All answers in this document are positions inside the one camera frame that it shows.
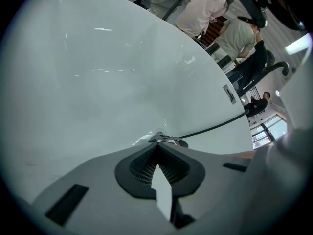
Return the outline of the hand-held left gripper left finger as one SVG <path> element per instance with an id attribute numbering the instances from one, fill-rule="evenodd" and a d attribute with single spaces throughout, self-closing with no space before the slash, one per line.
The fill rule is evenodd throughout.
<path id="1" fill-rule="evenodd" d="M 43 190 L 32 206 L 46 215 L 74 185 L 80 185 L 88 190 L 63 226 L 69 234 L 167 235 L 175 231 L 155 200 L 130 196 L 115 179 L 119 161 L 146 147 L 133 146 L 82 163 Z"/>

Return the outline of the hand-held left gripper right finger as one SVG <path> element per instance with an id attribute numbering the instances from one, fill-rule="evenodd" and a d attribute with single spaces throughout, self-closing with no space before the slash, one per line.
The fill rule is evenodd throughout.
<path id="1" fill-rule="evenodd" d="M 181 229 L 173 224 L 164 234 L 237 235 L 242 224 L 244 204 L 233 198 L 235 188 L 251 159 L 235 154 L 219 155 L 160 143 L 161 163 L 182 169 L 183 178 L 172 185 L 176 218 L 187 222 Z"/>

